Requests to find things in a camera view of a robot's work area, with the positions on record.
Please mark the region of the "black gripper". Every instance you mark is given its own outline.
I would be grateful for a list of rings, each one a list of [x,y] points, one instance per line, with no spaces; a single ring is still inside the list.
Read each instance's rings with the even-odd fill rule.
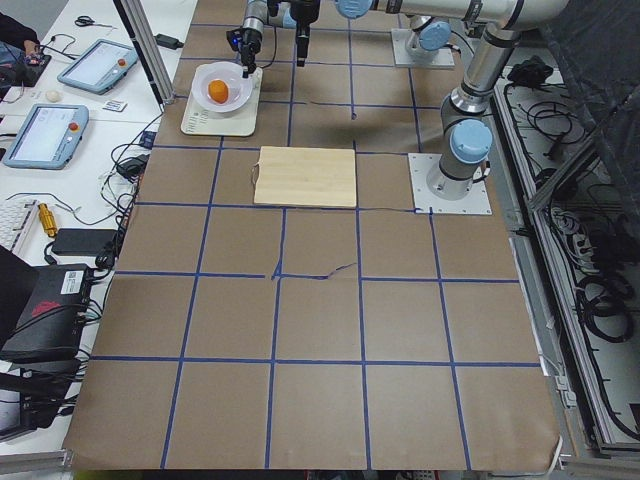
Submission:
[[[318,20],[319,0],[289,1],[290,15],[296,22],[296,66],[304,67],[309,52],[310,26]]]
[[[261,51],[262,33],[253,28],[242,27],[238,42],[240,61],[243,66],[242,77],[249,78],[249,70],[257,68],[256,56]]]

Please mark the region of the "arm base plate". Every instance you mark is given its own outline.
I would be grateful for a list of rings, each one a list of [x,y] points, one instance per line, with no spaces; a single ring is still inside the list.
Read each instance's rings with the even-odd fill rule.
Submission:
[[[409,153],[414,210],[421,214],[491,215],[492,209],[477,166],[471,179],[452,180],[440,170],[440,154]]]
[[[448,27],[416,33],[410,29],[392,29],[394,63],[396,67],[423,69],[453,69],[454,57],[447,44],[451,37]]]

